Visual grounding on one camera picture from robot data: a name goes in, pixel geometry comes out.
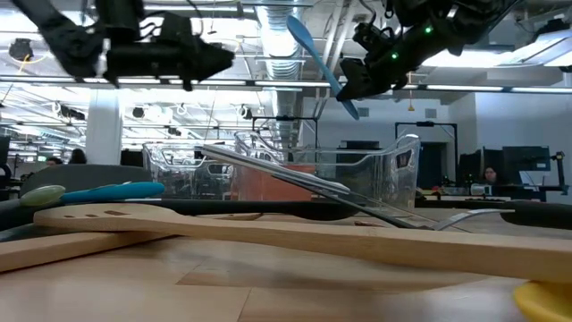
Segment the metal rod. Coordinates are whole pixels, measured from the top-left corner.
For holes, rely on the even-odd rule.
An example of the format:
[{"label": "metal rod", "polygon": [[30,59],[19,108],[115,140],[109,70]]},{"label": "metal rod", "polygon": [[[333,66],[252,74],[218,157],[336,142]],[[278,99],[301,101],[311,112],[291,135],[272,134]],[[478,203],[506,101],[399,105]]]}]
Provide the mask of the metal rod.
[{"label": "metal rod", "polygon": [[[343,7],[344,0],[338,0],[335,4],[335,9],[333,10],[332,14],[332,25],[330,27],[330,31],[328,32],[328,37],[325,41],[324,47],[324,54],[322,55],[322,60],[324,61],[324,65],[328,65],[328,60],[330,58],[330,51],[332,50],[333,46],[333,39],[338,32],[338,23],[340,22],[341,17],[341,8]],[[324,73],[320,70],[318,71],[318,75],[315,78],[317,81],[321,80],[324,76]]]},{"label": "metal rod", "polygon": [[[5,82],[46,84],[73,86],[83,88],[114,89],[114,86],[104,79],[85,79],[84,82],[76,82],[72,77],[62,76],[23,76],[23,75],[0,75],[0,84]],[[149,88],[149,89],[180,89],[181,80],[173,77],[165,77],[161,80],[152,78],[122,78],[120,85],[124,88]],[[329,89],[327,81],[316,80],[203,80],[200,83],[193,81],[196,89],[218,90],[263,90],[264,88],[295,88],[295,89]],[[566,87],[514,87],[514,86],[474,86],[474,85],[425,85],[409,84],[400,90],[421,90],[437,92],[467,92],[467,93],[514,93],[514,94],[546,94],[546,95],[571,95],[572,88]]]},{"label": "metal rod", "polygon": [[356,0],[351,0],[348,7],[348,12],[346,13],[345,21],[341,27],[341,34],[338,42],[336,43],[336,48],[333,51],[332,60],[328,68],[333,72],[338,63],[338,58],[340,58],[341,50],[343,49],[343,44],[345,43],[346,36],[348,35],[349,29],[353,25],[354,12],[356,11]]},{"label": "metal rod", "polygon": [[[47,127],[79,127],[85,128],[88,126],[87,123],[39,123],[39,122],[0,122],[0,126],[47,126]],[[192,124],[184,124],[184,125],[172,125],[172,124],[140,124],[140,123],[126,123],[123,125],[124,128],[132,128],[132,129],[169,129],[169,128],[182,128],[182,129],[191,129],[191,130],[208,130],[205,125],[192,125]],[[216,126],[220,130],[250,130],[250,127],[245,126],[236,126],[236,125],[229,125],[229,126]]]},{"label": "metal rod", "polygon": [[322,99],[322,103],[320,103],[320,108],[318,109],[318,115],[315,116],[317,120],[322,117],[322,112],[324,111],[325,105],[328,103],[328,98],[330,97],[330,89],[327,89],[324,94],[324,98]]}]

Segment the light wood surface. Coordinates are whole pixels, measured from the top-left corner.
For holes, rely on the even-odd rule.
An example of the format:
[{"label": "light wood surface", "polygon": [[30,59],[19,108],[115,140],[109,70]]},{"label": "light wood surface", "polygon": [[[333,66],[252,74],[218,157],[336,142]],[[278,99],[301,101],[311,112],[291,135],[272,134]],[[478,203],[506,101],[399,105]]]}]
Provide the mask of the light wood surface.
[{"label": "light wood surface", "polygon": [[3,322],[525,322],[511,296],[522,283],[179,237],[1,274],[0,310]]},{"label": "light wood surface", "polygon": [[36,213],[39,225],[142,231],[252,242],[387,264],[572,283],[572,241],[380,227],[229,222],[140,204],[95,204]]}]

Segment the clear plastic bin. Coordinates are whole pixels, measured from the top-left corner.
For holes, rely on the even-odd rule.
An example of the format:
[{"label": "clear plastic bin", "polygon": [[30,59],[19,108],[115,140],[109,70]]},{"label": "clear plastic bin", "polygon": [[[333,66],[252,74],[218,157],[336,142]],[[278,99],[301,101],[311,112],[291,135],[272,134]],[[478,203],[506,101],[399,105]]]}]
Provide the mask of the clear plastic bin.
[{"label": "clear plastic bin", "polygon": [[230,198],[232,166],[205,159],[200,146],[144,144],[143,166],[164,185],[163,198]]},{"label": "clear plastic bin", "polygon": [[[339,182],[361,196],[339,195],[369,207],[383,201],[395,207],[415,205],[420,139],[405,135],[383,150],[342,150],[275,148],[258,133],[235,134],[235,151],[242,155],[273,161],[292,170]],[[310,192],[272,178],[257,170],[234,166],[232,197],[239,200],[308,200]]]}]

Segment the blue spoon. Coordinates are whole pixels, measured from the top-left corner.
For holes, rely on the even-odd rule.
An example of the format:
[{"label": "blue spoon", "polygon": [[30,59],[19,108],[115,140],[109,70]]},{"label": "blue spoon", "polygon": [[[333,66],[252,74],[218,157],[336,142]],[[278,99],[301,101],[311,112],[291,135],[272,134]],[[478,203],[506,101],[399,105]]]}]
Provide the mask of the blue spoon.
[{"label": "blue spoon", "polygon": [[[296,41],[298,41],[298,43],[308,51],[308,53],[312,56],[312,58],[314,58],[315,63],[318,64],[318,67],[320,67],[320,69],[324,73],[325,78],[330,83],[330,86],[332,87],[333,90],[333,94],[337,96],[338,93],[340,93],[341,91],[341,85],[336,80],[335,76],[333,76],[333,73],[322,62],[322,59],[320,58],[318,51],[315,49],[312,35],[310,35],[304,24],[302,24],[302,22],[300,22],[295,17],[290,16],[286,21],[286,26],[288,27],[288,30],[290,31],[290,34],[292,34],[294,39],[296,39]],[[356,109],[354,104],[351,103],[351,101],[343,101],[341,103],[346,108],[346,111],[348,111],[351,117],[354,118],[354,120],[359,120],[358,110]]]}]

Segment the teal spatula handle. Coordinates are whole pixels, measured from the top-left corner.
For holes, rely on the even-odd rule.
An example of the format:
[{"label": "teal spatula handle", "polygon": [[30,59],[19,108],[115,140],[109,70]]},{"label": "teal spatula handle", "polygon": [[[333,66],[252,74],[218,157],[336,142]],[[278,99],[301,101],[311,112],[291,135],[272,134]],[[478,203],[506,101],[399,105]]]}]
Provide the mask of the teal spatula handle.
[{"label": "teal spatula handle", "polygon": [[164,186],[157,182],[134,182],[104,186],[88,191],[76,191],[62,196],[63,203],[101,202],[123,199],[153,197],[164,192]]},{"label": "teal spatula handle", "polygon": [[[293,16],[288,17],[286,24],[290,34],[294,37],[294,39],[296,39],[296,41],[298,41],[298,43],[308,51],[312,58],[314,58],[315,63],[324,74],[326,80],[330,83],[333,94],[337,96],[341,92],[341,85],[338,80],[336,80],[335,76],[333,76],[332,71],[330,71],[324,62],[322,62],[322,59],[320,59],[320,56],[314,46],[314,40],[312,39],[312,36],[310,35],[307,28],[304,26],[304,24],[302,24],[302,22]],[[354,120],[359,120],[358,110],[353,105],[353,103],[351,103],[351,101],[347,100],[342,101],[341,103],[343,104],[346,111],[348,111],[348,113],[351,115],[351,117],[354,118]]]}]

